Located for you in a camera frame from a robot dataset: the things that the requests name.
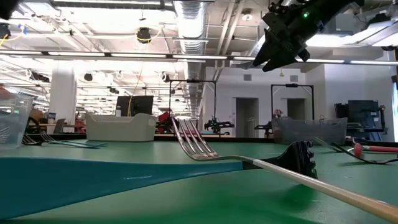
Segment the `fluorescent light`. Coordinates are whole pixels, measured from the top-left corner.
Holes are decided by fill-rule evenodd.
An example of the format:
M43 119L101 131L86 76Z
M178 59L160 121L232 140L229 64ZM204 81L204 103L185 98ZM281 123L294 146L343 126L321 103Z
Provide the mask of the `fluorescent light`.
M184 38L184 37L173 37L173 41L184 41L184 42L209 42L209 39L197 39L197 38Z
M125 53L113 53L112 57L134 57L134 58L166 58L166 55L162 54L125 54Z
M333 59L308 59L310 63L344 63L344 60L333 60Z
M256 57L234 57L234 60L254 61Z
M398 65L398 62L352 60L349 62L354 65Z
M41 52L38 51L27 51L27 50L0 50L0 54L18 54L18 55L24 55L24 54L33 54L33 55L41 55Z
M104 53L99 52L49 52L49 55L61 56L88 56L88 57L104 57Z
M206 63L206 60L198 60L198 59L178 59L178 62Z
M392 34L389 37L386 37L379 42L373 44L373 47L387 47L387 46L396 46L398 45L398 33Z
M216 59L225 60L226 56L212 56L212 55L173 55L173 58L181 59Z
M53 0L55 2L79 2L79 3L100 3L100 4L158 4L160 2L145 2L145 1L110 1L110 0Z

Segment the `ceiling light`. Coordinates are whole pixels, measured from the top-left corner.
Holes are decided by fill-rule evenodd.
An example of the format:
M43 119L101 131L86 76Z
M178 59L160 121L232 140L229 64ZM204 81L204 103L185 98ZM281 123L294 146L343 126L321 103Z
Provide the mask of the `ceiling light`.
M234 60L240 61L254 61L256 57L234 57Z
M160 78L162 79L163 82L168 83L170 81L170 77L168 74L166 74L165 72L162 72L160 74Z
M113 53L112 57L134 57L134 58L166 58L166 55L162 54L125 54L125 53Z
M151 41L149 28L148 27L140 27L137 32L137 40L142 44L149 44Z
M60 56L87 56L87 57L104 57L104 53L99 52L49 52L49 55Z
M242 20L247 22L253 19L253 16L251 15L251 9L243 9L242 10Z
M86 81L93 81L93 75L92 74L90 74L90 73L86 73L85 74L85 80Z
M398 65L398 62L369 61L369 60L352 60L349 63L355 65Z
M344 63L344 60L333 60L333 59L308 59L306 62L310 62L310 63Z
M212 55L173 55L173 58L181 59L215 59L215 60L226 60L226 56L212 56Z
M155 1L110 1L110 0L53 0L55 2L79 2L79 3L98 3L98 4L159 4Z
M8 55L41 55L41 52L38 51L27 51L27 50L0 50L0 54L8 54Z
M184 42L209 42L209 39L198 39L189 37L173 37L173 41L184 41Z

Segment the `doorway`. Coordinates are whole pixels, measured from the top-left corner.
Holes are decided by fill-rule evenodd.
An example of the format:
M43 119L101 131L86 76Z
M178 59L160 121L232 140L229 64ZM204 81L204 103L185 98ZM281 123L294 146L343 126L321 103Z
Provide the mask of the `doorway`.
M235 136L237 138L258 138L254 128L259 120L258 98L236 99Z
M292 119L305 119L305 99L287 99L287 116Z

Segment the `gray plastic bin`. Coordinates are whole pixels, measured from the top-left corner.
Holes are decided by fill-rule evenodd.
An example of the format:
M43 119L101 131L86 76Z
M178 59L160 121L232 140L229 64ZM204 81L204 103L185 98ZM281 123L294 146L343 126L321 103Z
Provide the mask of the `gray plastic bin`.
M274 141L279 144L291 144L295 141L318 137L326 142L344 145L347 132L347 118L323 120L294 120L281 117L272 120Z
M134 117L86 116L89 141L153 141L155 129L156 117L148 114L137 114Z

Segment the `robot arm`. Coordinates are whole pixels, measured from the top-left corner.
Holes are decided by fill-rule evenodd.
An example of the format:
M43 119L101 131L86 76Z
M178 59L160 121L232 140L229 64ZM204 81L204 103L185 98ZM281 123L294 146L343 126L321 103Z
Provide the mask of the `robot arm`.
M17 7L19 0L3 0L0 1L0 18L10 19L12 12Z
M351 3L363 6L364 0L280 0L271 3L269 12L262 18L268 25L264 30L266 41L253 65L267 62L262 70L268 72L297 62L296 56L306 62L310 53L305 49L305 42Z

